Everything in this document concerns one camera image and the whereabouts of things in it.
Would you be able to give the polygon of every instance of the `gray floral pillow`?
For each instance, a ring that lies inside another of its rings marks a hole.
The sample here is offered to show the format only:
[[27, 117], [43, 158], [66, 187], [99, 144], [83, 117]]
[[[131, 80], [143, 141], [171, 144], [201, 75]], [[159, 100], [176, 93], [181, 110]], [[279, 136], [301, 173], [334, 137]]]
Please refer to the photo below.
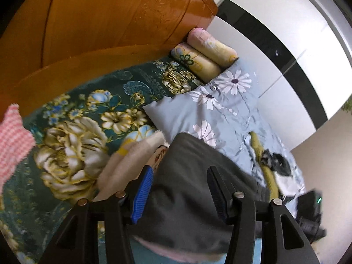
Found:
[[228, 156], [248, 174], [253, 162], [244, 145], [250, 131], [265, 132], [257, 110], [258, 82], [248, 63], [239, 59], [208, 84], [143, 109], [168, 142], [187, 132]]

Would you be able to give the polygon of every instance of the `light blue fabric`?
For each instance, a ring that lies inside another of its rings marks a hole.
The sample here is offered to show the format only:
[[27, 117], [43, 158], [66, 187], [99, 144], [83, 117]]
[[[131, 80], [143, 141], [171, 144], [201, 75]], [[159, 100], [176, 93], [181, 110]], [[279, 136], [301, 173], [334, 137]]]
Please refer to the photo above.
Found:
[[[144, 247], [142, 244], [135, 241], [134, 239], [131, 239], [131, 248], [136, 264], [180, 264], [177, 261], [155, 254], [154, 252], [150, 251], [148, 248]], [[256, 239], [254, 246], [253, 264], [260, 264], [261, 255], [262, 240]], [[225, 259], [226, 255], [224, 255], [221, 260], [217, 262], [204, 262], [203, 264], [223, 264], [225, 263]]]
[[[265, 187], [263, 172], [251, 155], [250, 145], [245, 143], [249, 132], [254, 131], [265, 149], [288, 160], [303, 193], [301, 170], [258, 111], [258, 82], [249, 64], [239, 59], [205, 86], [173, 98], [164, 97], [143, 109], [169, 143], [180, 132], [203, 139]], [[296, 202], [288, 207], [295, 216]]]

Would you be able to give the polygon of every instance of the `black stripe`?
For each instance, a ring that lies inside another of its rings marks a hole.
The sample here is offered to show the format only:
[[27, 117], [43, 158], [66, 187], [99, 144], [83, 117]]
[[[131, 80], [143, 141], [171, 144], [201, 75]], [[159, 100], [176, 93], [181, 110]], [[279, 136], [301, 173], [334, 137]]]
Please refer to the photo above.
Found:
[[279, 38], [230, 0], [221, 3], [217, 16], [247, 37], [275, 64], [300, 98], [315, 128], [321, 127], [328, 119], [320, 99], [295, 57]]

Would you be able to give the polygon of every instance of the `wall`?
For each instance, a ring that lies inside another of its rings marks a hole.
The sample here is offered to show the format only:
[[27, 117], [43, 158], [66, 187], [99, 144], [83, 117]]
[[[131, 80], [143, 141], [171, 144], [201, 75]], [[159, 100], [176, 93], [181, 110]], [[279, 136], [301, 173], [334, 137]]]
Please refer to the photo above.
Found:
[[307, 189], [323, 191], [327, 237], [317, 243], [324, 264], [336, 264], [352, 241], [352, 116], [338, 111], [292, 151]]

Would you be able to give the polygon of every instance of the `green flower embroidery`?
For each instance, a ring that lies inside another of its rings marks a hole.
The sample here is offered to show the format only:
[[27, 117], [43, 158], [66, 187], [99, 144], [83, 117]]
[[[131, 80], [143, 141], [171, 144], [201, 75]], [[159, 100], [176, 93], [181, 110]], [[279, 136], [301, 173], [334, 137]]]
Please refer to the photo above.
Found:
[[182, 62], [187, 67], [194, 64], [194, 61], [191, 59], [189, 54], [180, 54], [180, 62]]

